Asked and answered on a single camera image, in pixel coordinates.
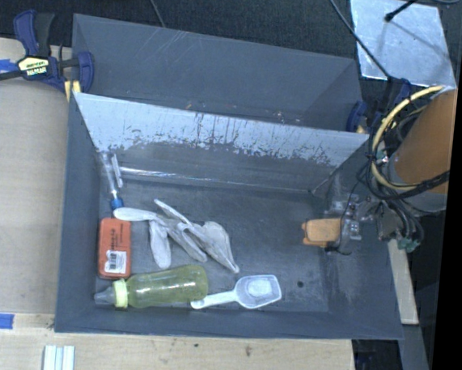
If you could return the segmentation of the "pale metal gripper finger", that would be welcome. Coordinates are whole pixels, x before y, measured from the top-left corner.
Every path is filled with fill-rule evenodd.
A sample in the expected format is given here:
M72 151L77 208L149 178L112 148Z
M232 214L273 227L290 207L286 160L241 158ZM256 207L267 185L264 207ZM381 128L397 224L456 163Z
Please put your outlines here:
M354 244L350 240L337 240L334 242L329 242L324 249L326 253L337 253L346 256L349 256L353 250Z
M351 202L346 199L333 199L324 212L325 217L335 219L345 219L350 216Z

